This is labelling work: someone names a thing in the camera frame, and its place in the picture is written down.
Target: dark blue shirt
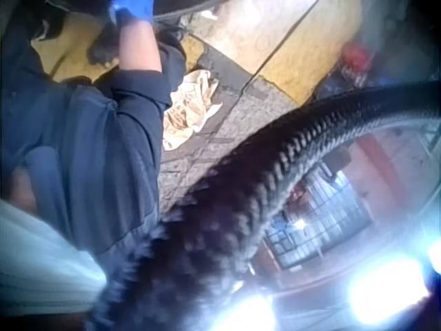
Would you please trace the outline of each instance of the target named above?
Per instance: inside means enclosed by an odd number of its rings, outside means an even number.
[[[158,221],[163,113],[172,102],[160,72],[116,70],[107,83],[109,97],[54,83],[26,112],[14,103],[20,116],[8,117],[2,154],[28,169],[40,216],[111,272]]]

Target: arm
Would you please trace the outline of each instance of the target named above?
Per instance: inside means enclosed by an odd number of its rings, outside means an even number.
[[[121,28],[119,68],[162,72],[158,45],[150,22],[130,19]]]

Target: red object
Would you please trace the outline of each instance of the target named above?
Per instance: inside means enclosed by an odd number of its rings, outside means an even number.
[[[362,74],[371,68],[372,55],[360,46],[348,44],[343,48],[342,60],[354,74]]]

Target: sleeve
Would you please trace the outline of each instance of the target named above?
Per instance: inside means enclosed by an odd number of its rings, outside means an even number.
[[[107,89],[105,95],[118,103],[117,117],[130,147],[141,151],[142,159],[150,159],[150,165],[159,173],[163,115],[172,105],[165,75],[156,71],[113,70],[100,84]]]
[[[160,72],[116,70],[105,83],[104,96],[80,88],[58,113],[67,116],[61,168],[73,241],[111,272],[158,219],[163,113],[172,102]]]

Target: wooden board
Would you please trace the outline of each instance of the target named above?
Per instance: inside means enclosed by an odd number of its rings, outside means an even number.
[[[315,2],[232,0],[220,7],[216,21],[195,15],[191,28],[198,38],[254,74]]]
[[[360,0],[319,0],[260,74],[302,105],[361,22]]]

